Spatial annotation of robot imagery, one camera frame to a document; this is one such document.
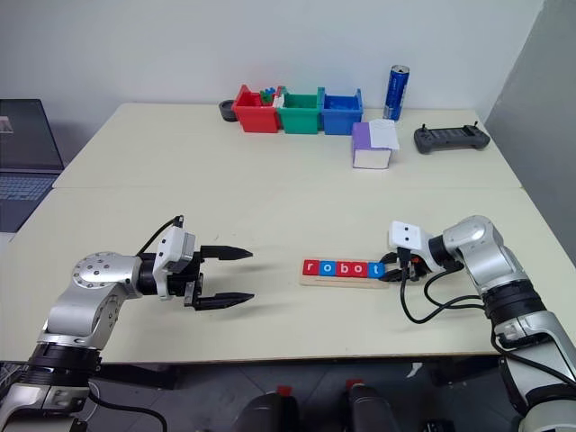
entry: laptop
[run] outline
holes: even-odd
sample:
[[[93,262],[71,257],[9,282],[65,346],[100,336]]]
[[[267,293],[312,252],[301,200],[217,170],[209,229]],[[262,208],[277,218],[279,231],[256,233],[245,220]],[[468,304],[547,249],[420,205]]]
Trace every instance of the laptop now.
[[[16,232],[63,169],[42,102],[0,99],[0,231]]]

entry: red letter block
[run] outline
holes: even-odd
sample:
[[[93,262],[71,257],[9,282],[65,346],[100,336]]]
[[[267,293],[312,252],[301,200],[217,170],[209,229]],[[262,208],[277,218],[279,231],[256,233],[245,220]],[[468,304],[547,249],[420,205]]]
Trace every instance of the red letter block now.
[[[302,274],[307,276],[318,276],[320,261],[318,259],[305,259]]]
[[[352,277],[368,277],[367,263],[349,263],[352,270]]]
[[[352,277],[352,263],[347,261],[336,262],[336,276],[337,277]]]

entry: green bin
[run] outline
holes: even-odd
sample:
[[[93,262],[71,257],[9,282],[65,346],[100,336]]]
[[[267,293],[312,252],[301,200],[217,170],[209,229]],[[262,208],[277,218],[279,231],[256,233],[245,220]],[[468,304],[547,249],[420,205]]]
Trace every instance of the green bin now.
[[[316,94],[290,94],[281,87],[284,104],[278,107],[286,133],[318,133],[320,129],[320,89]]]

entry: blue letter block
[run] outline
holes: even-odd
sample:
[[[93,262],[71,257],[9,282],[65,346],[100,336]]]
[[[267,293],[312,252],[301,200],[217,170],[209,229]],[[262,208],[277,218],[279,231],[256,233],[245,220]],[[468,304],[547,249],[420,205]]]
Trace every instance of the blue letter block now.
[[[384,276],[383,263],[368,263],[368,277],[372,279],[378,279],[382,276]]]
[[[320,276],[336,276],[336,261],[320,261]]]

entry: laptop screen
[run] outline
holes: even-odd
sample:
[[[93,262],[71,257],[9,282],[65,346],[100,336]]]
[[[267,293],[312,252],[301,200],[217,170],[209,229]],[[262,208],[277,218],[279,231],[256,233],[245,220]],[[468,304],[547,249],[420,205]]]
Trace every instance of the laptop screen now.
[[[64,169],[41,101],[0,99],[0,171]]]

